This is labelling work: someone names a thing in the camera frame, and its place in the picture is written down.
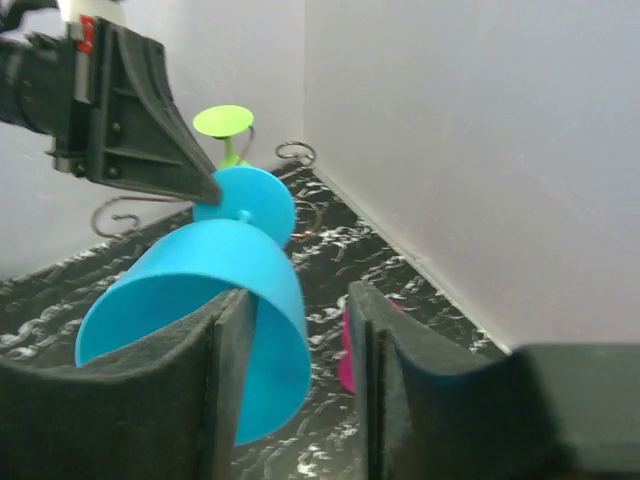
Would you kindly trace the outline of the green wine glass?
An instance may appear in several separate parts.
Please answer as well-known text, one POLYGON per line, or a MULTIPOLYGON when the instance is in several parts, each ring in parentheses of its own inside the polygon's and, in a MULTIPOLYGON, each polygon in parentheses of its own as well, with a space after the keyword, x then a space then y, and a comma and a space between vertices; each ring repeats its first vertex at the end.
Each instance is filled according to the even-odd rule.
POLYGON ((248 108, 233 104, 207 108, 199 112, 192 121, 197 132, 224 142, 225 153, 219 169, 249 165, 245 156, 255 137, 253 123, 254 114, 248 108), (249 132, 249 138, 238 154, 233 145, 233 137, 245 131, 249 132))

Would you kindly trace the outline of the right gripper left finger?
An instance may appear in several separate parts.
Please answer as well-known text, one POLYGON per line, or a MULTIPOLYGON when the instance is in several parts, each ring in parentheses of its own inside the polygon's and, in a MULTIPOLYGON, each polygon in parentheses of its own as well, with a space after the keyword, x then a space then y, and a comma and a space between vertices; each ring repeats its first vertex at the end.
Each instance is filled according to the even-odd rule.
POLYGON ((256 306, 244 290, 82 368, 1 364, 5 479, 227 479, 256 306))

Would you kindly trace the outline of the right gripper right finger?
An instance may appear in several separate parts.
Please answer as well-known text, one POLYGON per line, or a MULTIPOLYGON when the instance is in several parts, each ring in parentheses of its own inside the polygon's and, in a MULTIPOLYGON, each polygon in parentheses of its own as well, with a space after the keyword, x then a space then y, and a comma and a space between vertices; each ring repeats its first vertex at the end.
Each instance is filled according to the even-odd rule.
POLYGON ((635 479, 639 348, 522 346, 490 360, 373 285, 348 308, 366 479, 635 479))

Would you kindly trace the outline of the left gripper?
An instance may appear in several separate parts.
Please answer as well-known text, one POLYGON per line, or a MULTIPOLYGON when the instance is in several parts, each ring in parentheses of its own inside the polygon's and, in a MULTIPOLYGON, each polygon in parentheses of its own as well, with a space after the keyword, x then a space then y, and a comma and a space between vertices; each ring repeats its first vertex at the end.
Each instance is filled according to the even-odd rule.
POLYGON ((1 121, 46 135, 56 170, 122 190, 215 205, 213 163, 181 116, 164 46, 105 19, 103 1, 1 8, 1 121), (57 9, 63 34, 6 35, 57 9))

